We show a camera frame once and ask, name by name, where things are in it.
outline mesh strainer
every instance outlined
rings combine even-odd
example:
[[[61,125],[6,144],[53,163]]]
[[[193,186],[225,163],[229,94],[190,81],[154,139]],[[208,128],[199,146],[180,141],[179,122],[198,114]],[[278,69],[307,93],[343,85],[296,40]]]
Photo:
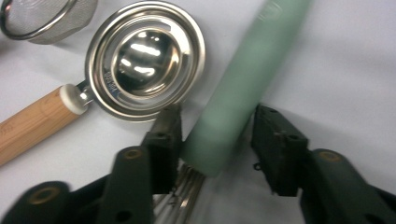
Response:
[[[11,39],[53,44],[86,26],[97,0],[5,0],[0,26]]]

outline kitchen utensil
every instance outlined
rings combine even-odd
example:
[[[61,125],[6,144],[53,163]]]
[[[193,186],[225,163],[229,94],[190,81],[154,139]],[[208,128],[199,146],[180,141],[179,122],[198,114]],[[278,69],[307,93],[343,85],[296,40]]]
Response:
[[[271,0],[253,22],[204,112],[187,137],[181,158],[205,175],[217,175],[238,135],[282,64],[309,0]]]
[[[185,99],[204,60],[201,31],[181,8],[145,1],[120,9],[92,39],[86,81],[66,84],[0,124],[0,165],[78,118],[92,98],[120,119],[155,119]]]
[[[97,0],[5,0],[0,27],[11,39],[53,44],[90,23]]]

